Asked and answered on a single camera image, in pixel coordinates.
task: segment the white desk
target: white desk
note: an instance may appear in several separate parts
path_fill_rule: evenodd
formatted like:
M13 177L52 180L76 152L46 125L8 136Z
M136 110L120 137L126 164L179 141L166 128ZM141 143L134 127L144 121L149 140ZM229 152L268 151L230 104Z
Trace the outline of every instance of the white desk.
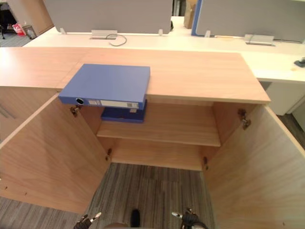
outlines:
M305 44L274 42L275 46L247 45L242 38L204 38L191 36L183 26L184 17L172 17L169 34L127 34L120 47L106 40L91 40L91 33L57 32L55 27L29 42L27 47L103 47L123 49L180 50L198 52L239 52L259 81L272 82L267 89L271 108L279 115L291 112L305 96L305 68L293 64L305 56ZM121 43L122 38L113 43Z

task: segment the gray partition panel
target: gray partition panel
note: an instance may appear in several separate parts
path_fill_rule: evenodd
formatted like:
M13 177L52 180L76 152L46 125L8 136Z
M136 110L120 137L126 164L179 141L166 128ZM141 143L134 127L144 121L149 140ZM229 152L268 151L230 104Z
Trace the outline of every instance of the gray partition panel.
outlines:
M44 0L57 29L169 33L172 0Z
M272 35L275 39L305 39L305 2L296 0L202 0L196 34Z

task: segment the red bag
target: red bag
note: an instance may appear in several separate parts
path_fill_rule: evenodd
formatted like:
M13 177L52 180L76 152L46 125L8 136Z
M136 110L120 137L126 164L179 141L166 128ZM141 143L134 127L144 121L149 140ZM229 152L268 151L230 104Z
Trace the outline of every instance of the red bag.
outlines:
M19 23L12 25L12 27L19 36L25 36L25 32Z

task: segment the cardboard box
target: cardboard box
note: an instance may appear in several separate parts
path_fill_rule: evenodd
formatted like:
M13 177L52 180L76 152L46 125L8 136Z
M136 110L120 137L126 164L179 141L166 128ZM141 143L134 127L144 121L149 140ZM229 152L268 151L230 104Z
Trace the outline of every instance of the cardboard box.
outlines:
M197 0L186 0L184 26L187 29L191 29L193 25L193 19L196 9Z

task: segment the cabinet handle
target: cabinet handle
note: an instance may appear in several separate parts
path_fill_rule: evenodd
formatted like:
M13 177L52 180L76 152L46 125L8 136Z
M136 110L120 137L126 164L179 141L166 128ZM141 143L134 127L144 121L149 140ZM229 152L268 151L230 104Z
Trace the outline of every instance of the cabinet handle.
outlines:
M0 104L0 108L1 108L2 110L4 110L5 113L7 113L10 117L12 117L13 119L16 119L16 117L15 117L14 115L12 115L10 112L8 112L1 104ZM4 114L2 111L0 111L0 113L1 113L4 117L9 118L9 117L8 117L6 114Z

